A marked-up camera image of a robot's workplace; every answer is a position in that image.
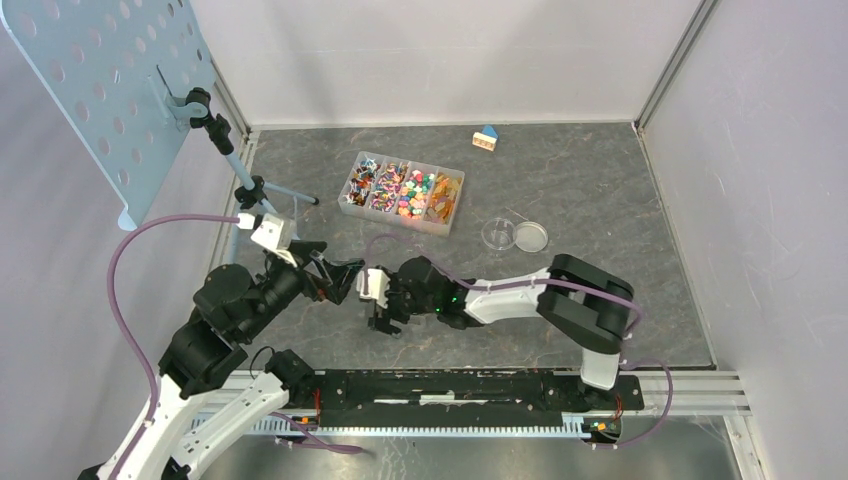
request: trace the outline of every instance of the gray marble floor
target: gray marble floor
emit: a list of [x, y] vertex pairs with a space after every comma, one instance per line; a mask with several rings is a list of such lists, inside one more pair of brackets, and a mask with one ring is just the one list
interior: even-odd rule
[[[262, 132], [253, 172], [321, 199], [301, 208], [305, 240], [326, 240], [327, 256], [361, 257], [365, 242], [393, 231], [408, 235], [460, 275], [496, 279], [523, 275], [570, 253], [627, 281], [647, 318], [627, 356], [665, 359], [676, 366], [710, 364], [704, 333], [669, 234], [657, 191], [627, 124], [496, 126], [494, 153], [471, 145], [469, 126], [316, 129]], [[448, 238], [424, 235], [343, 215], [336, 198], [360, 150], [465, 172], [466, 184]], [[275, 205], [290, 208], [285, 196]], [[538, 222], [546, 249], [488, 249], [480, 228], [493, 217]], [[413, 251], [379, 244], [377, 260], [397, 268]], [[261, 271], [258, 247], [244, 241], [238, 261]], [[414, 319], [399, 339], [370, 331], [354, 296], [341, 305], [299, 298], [247, 348], [292, 348], [315, 368], [538, 366], [580, 364], [580, 348], [539, 319], [502, 321], [452, 330], [435, 317]]]

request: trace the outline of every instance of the plastic lid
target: plastic lid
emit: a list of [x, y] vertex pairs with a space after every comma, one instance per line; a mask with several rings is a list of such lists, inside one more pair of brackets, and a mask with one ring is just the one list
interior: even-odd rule
[[515, 246], [536, 253], [548, 245], [548, 232], [536, 222], [519, 223], [515, 227]]

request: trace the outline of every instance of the perforated metal plate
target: perforated metal plate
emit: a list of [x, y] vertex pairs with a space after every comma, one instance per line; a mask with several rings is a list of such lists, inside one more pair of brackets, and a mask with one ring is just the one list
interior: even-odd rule
[[166, 102], [215, 82], [188, 0], [2, 0], [2, 17], [135, 229], [189, 132]]

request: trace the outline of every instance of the small toy pieces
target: small toy pieces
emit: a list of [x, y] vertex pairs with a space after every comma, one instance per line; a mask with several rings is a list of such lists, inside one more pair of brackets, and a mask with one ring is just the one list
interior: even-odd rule
[[360, 207], [365, 205], [365, 199], [371, 193], [371, 183], [376, 174], [377, 162], [367, 157], [360, 162], [350, 179], [350, 192], [345, 195], [347, 203]]
[[471, 143], [474, 146], [494, 152], [495, 144], [498, 143], [498, 134], [491, 125], [486, 125], [483, 127], [482, 132], [474, 133], [474, 136], [471, 138]]
[[420, 170], [413, 170], [409, 180], [400, 189], [400, 200], [398, 200], [398, 215], [419, 220], [424, 213], [427, 203], [427, 194], [433, 188], [435, 173], [424, 174]]
[[461, 178], [450, 178], [440, 173], [436, 178], [436, 186], [433, 190], [433, 197], [430, 198], [430, 205], [427, 207], [425, 220], [447, 225], [456, 209], [456, 196], [459, 194], [461, 185]]
[[381, 212], [391, 212], [395, 206], [395, 201], [398, 199], [398, 194], [402, 188], [403, 177], [406, 176], [406, 170], [409, 164], [398, 165], [397, 163], [389, 163], [386, 170], [377, 179], [377, 187], [374, 189], [374, 198], [371, 200], [371, 208]]

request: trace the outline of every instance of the tripod stand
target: tripod stand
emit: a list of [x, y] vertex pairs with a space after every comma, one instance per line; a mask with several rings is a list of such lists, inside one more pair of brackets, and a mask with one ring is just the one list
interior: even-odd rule
[[[209, 139], [213, 144], [215, 144], [215, 147], [221, 155], [227, 159], [227, 163], [230, 164], [230, 167], [232, 167], [236, 177], [238, 177], [239, 181], [241, 181], [242, 186], [236, 189], [234, 195], [242, 210], [247, 210], [256, 204], [259, 204], [259, 206], [265, 209], [268, 213], [277, 213], [277, 210], [265, 194], [266, 188], [274, 192], [290, 195], [294, 199], [295, 221], [297, 220], [298, 199], [311, 205], [318, 205], [317, 198], [310, 197], [309, 195], [305, 195], [279, 185], [267, 183], [260, 175], [251, 176], [247, 171], [247, 168], [245, 168], [244, 163], [242, 163], [238, 154], [235, 152], [233, 142], [230, 141], [230, 123], [222, 117], [220, 113], [216, 116], [212, 116], [212, 112], [209, 109], [211, 100], [212, 95], [210, 95], [209, 92], [202, 88], [193, 88], [186, 96], [185, 105], [182, 109], [193, 113], [205, 112], [205, 114], [202, 115], [189, 116], [189, 125], [191, 128], [203, 128], [206, 130], [209, 134]], [[231, 262], [235, 257], [235, 246], [237, 240], [238, 229], [234, 228], [232, 235], [230, 236], [230, 246], [227, 253], [228, 262]]]

